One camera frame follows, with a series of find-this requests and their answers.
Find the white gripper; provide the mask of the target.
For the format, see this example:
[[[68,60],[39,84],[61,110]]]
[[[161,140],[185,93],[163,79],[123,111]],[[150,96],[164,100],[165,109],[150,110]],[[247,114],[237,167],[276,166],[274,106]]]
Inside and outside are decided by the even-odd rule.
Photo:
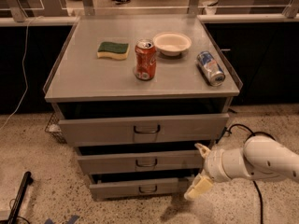
[[[184,193],[184,198],[188,201],[194,201],[200,195],[209,191],[214,182],[227,182],[231,178],[225,173],[222,165],[223,149],[210,150],[208,147],[196,143],[195,147],[199,150],[204,162],[204,170],[198,174],[192,184]]]

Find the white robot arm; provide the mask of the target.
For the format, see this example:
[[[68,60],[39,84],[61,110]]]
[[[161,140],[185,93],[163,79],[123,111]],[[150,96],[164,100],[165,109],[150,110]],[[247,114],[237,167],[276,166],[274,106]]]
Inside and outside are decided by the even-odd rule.
[[[279,181],[289,178],[299,182],[299,155],[266,136],[249,138],[243,147],[215,149],[196,143],[204,163],[203,170],[184,193],[193,201],[209,191],[215,183],[235,178],[247,180]]]

